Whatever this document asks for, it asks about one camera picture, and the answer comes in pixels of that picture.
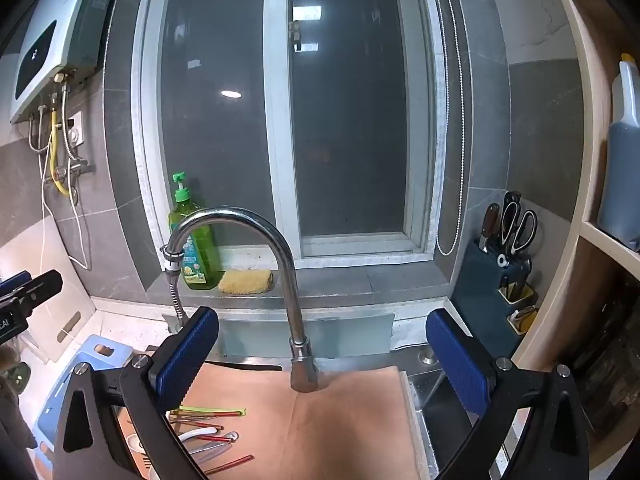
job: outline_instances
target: blue knife block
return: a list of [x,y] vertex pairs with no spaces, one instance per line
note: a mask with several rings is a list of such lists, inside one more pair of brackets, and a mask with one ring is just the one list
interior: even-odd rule
[[516,334],[507,317],[514,310],[533,304],[537,299],[535,294],[528,303],[511,304],[498,290],[500,277],[503,274],[513,276],[518,266],[519,262],[513,262],[501,268],[497,263],[497,254],[491,249],[483,253],[477,241],[470,242],[451,297],[451,303],[469,331],[494,358],[513,356],[524,336]]

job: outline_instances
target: plastic bottle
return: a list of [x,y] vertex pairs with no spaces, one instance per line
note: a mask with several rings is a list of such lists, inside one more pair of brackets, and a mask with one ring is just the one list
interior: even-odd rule
[[[184,173],[174,174],[174,182],[178,183],[178,189],[175,191],[176,206],[169,213],[171,231],[185,216],[201,209],[191,200],[189,188],[183,185],[184,179]],[[199,227],[191,233],[184,245],[182,276],[185,283],[189,288],[209,290],[218,284],[223,274],[211,226]]]
[[622,55],[612,85],[613,118],[607,137],[607,171],[598,226],[632,251],[640,250],[640,73],[635,60]]

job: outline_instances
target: green pump dispenser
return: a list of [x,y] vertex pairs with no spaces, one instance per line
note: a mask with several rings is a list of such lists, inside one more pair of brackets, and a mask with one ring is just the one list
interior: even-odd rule
[[[175,190],[175,208],[169,213],[171,231],[186,216],[201,209],[193,200],[188,187],[184,187],[184,172],[174,173],[173,180],[178,184]],[[211,226],[205,225],[191,233],[184,245],[182,276],[189,288],[209,290],[215,287],[224,270],[216,248]]]

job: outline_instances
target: window frame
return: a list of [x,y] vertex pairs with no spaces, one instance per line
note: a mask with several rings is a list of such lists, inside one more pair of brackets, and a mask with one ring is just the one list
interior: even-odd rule
[[[289,40],[290,0],[264,0],[264,105],[273,206],[276,227],[289,243],[296,268],[401,264],[433,259],[444,184],[447,130],[444,56],[435,2],[398,0],[409,104],[403,232],[302,237],[290,99],[290,56],[294,55]],[[159,87],[167,5],[168,0],[141,0],[131,71],[136,166],[146,218],[157,249],[170,236],[169,226],[163,219],[172,209],[162,148]],[[420,31],[408,26],[418,18],[423,23]],[[425,81],[429,76],[433,85]],[[420,101],[424,102],[411,106],[410,92],[414,96],[419,94]],[[226,268],[276,268],[267,246],[221,246],[220,254]],[[161,263],[164,261],[159,251],[158,258]]]

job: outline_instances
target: faucet spout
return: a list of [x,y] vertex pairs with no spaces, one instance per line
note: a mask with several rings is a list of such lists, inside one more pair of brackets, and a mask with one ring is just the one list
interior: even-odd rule
[[298,299],[296,268],[289,244],[268,220],[247,209],[229,207],[217,209],[199,209],[184,218],[172,231],[167,245],[162,248],[165,264],[164,273],[171,289],[172,301],[178,322],[183,326],[186,314],[180,303],[177,282],[180,276],[180,263],[184,257],[183,247],[189,234],[207,224],[232,223],[249,227],[259,233],[273,251],[280,271],[284,306],[289,321],[291,348],[291,387],[297,392],[312,392],[318,387],[318,372],[313,361],[311,343],[305,335],[302,323],[302,311]]

